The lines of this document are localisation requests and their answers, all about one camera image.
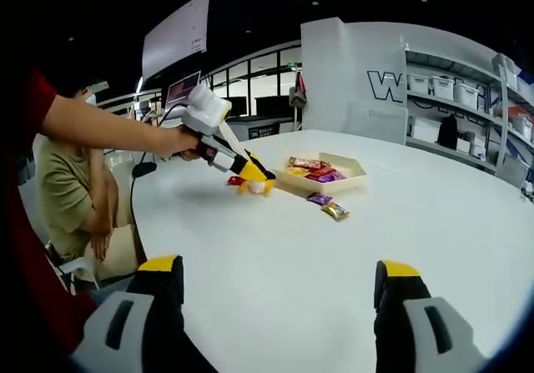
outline glass wall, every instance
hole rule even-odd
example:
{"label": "glass wall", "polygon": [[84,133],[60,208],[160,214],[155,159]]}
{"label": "glass wall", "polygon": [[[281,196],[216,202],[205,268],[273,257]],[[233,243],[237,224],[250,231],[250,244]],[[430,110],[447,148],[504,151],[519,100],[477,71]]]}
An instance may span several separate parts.
{"label": "glass wall", "polygon": [[295,86],[296,72],[302,68],[302,49],[294,43],[278,50],[239,60],[205,78],[217,96],[246,97],[249,112],[255,116],[256,99],[287,96]]}

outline computer screen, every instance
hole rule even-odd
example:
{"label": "computer screen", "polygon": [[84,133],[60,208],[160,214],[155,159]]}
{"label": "computer screen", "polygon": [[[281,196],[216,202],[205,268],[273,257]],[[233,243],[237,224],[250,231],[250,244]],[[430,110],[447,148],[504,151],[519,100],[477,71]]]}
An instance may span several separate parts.
{"label": "computer screen", "polygon": [[230,110],[229,117],[239,117],[243,114],[247,114],[246,96],[232,96],[224,99],[232,103],[232,110]]}
{"label": "computer screen", "polygon": [[268,96],[256,98],[256,113],[259,116],[293,117],[289,96]]}
{"label": "computer screen", "polygon": [[208,9],[209,0],[192,0],[144,37],[145,81],[171,64],[206,50]]}
{"label": "computer screen", "polygon": [[194,87],[199,84],[199,80],[200,71],[169,85],[169,91],[167,92],[167,101],[165,102],[165,107],[167,108],[169,106],[172,106],[176,102],[187,98],[191,91],[194,89]]}

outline white shelf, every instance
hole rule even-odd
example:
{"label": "white shelf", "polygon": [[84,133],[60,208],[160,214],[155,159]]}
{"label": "white shelf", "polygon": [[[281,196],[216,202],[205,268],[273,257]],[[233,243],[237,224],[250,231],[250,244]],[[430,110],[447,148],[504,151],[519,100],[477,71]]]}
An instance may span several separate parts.
{"label": "white shelf", "polygon": [[456,161],[459,161],[465,164],[482,167],[483,169],[489,170],[492,173],[496,172],[496,167],[493,164],[483,162],[480,159],[470,156],[469,154],[464,154],[463,152],[460,152],[458,150],[448,149],[444,146],[435,144],[433,142],[428,142],[428,141],[423,141],[422,139],[408,137],[406,138],[406,145],[412,148],[425,150],[433,154],[439,154],[440,156],[446,156],[449,159],[454,159]]}
{"label": "white shelf", "polygon": [[508,133],[520,139],[526,145],[527,148],[529,148],[531,151],[534,151],[534,144],[530,142],[528,139],[526,139],[525,137],[523,137],[521,134],[519,134],[519,131],[516,131],[515,129],[508,127]]}
{"label": "white shelf", "polygon": [[428,102],[438,103],[438,104],[444,105],[444,106],[446,106],[448,108],[454,108],[454,109],[462,110],[462,111],[464,111],[464,112],[466,112],[468,114],[472,114],[473,116],[477,116],[478,118],[481,118],[481,119],[483,119],[485,121],[488,121],[488,122],[493,123],[493,124],[498,125],[498,126],[502,126],[502,119],[495,118],[495,117],[491,116],[488,113],[481,112],[480,110],[475,110],[473,108],[469,108],[468,106],[466,106],[464,104],[461,104],[461,103],[458,103],[458,102],[455,102],[454,100],[445,99],[445,98],[439,98],[437,96],[428,95],[428,94],[425,94],[425,93],[413,92],[413,91],[408,91],[408,98],[418,98],[418,99],[422,99],[422,100],[425,100],[425,101],[428,101]]}
{"label": "white shelf", "polygon": [[451,73],[470,78],[479,83],[485,83],[488,85],[501,83],[501,79],[498,75],[490,71],[486,71],[484,68],[480,68],[468,62],[450,58],[449,56],[442,56],[437,53],[406,50],[406,61],[408,64],[418,64],[421,66],[450,71]]}
{"label": "white shelf", "polygon": [[534,104],[523,98],[523,96],[514,88],[511,88],[510,85],[507,85],[506,88],[508,92],[508,99],[518,106],[525,108],[531,116],[534,116]]}

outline hand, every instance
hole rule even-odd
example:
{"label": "hand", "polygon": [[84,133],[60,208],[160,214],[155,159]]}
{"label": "hand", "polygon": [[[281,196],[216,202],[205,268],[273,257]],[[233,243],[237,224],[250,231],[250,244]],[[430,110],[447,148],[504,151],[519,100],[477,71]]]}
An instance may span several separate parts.
{"label": "hand", "polygon": [[194,152],[193,150],[185,150],[184,152],[179,153],[179,157],[185,160],[186,162],[190,162],[191,160],[200,159],[200,156]]}
{"label": "hand", "polygon": [[199,144],[198,135],[181,125],[176,129],[160,129],[156,153],[162,158],[184,151],[194,151]]}
{"label": "hand", "polygon": [[109,247],[109,237],[111,234],[92,234],[91,235],[91,249],[94,257],[98,260],[106,258],[106,251]]}

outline ceiling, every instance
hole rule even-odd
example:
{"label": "ceiling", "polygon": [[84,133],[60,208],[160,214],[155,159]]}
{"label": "ceiling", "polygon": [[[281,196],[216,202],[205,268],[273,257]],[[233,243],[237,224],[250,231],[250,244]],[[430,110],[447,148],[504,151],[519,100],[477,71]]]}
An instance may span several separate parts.
{"label": "ceiling", "polygon": [[[99,100],[132,93],[141,76],[144,35],[187,1],[39,0],[33,21],[38,19],[42,27],[36,40],[43,71],[53,82],[72,71],[94,82],[107,80],[110,88]],[[337,16],[346,23],[388,21],[445,29],[505,53],[534,74],[528,10],[529,0],[210,0],[208,52],[174,69],[207,72],[299,39],[303,22]]]}

